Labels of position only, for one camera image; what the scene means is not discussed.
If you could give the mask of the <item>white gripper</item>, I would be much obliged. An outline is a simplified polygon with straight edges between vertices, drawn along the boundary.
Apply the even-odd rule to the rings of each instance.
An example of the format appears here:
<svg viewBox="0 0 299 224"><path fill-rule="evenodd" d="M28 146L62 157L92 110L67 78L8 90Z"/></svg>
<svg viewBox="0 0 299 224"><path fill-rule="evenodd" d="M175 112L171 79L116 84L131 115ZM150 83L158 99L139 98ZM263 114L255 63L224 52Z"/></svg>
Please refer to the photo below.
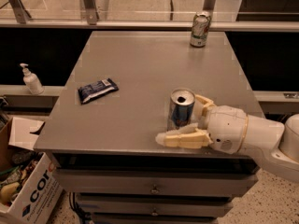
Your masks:
<svg viewBox="0 0 299 224"><path fill-rule="evenodd" d="M201 130L197 123L192 123L177 130L158 133L155 141L164 147L190 149L211 144L214 150L227 154L236 153L245 139L249 117L242 109L227 105L215 106L213 100L196 94L194 118L199 124L206 119L206 130Z"/></svg>

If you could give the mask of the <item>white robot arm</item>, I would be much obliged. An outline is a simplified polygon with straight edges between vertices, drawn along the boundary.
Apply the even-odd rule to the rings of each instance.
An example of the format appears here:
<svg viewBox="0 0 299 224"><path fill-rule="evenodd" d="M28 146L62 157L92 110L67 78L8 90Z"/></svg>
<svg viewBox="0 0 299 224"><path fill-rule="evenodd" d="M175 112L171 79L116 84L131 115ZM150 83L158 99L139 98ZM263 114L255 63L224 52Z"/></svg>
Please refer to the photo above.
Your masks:
<svg viewBox="0 0 299 224"><path fill-rule="evenodd" d="M170 101L168 131L156 136L158 144L249 156L271 174L299 180L296 115L281 123L188 91L173 92Z"/></svg>

